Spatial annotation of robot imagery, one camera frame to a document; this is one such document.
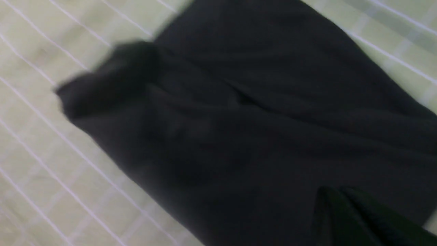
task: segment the black fabric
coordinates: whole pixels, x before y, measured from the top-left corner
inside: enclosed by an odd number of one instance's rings
[[[321,187],[312,229],[317,246],[435,246],[437,237],[353,187]]]
[[[437,117],[298,0],[196,0],[57,94],[207,246],[312,245],[320,186],[436,207]]]

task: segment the black cloth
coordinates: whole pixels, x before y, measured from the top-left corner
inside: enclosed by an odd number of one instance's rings
[[[207,246],[312,245],[320,186],[418,225],[437,204],[437,117],[298,0],[196,0],[57,94]]]

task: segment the black garment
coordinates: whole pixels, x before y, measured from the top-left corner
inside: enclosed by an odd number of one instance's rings
[[[207,246],[311,245],[320,186],[419,225],[437,204],[437,117],[297,0],[197,0],[57,93]]]

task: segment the black dress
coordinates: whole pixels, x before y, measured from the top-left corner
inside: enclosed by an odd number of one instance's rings
[[[437,204],[437,117],[298,0],[196,0],[57,94],[207,246],[312,245],[320,186],[418,225]]]

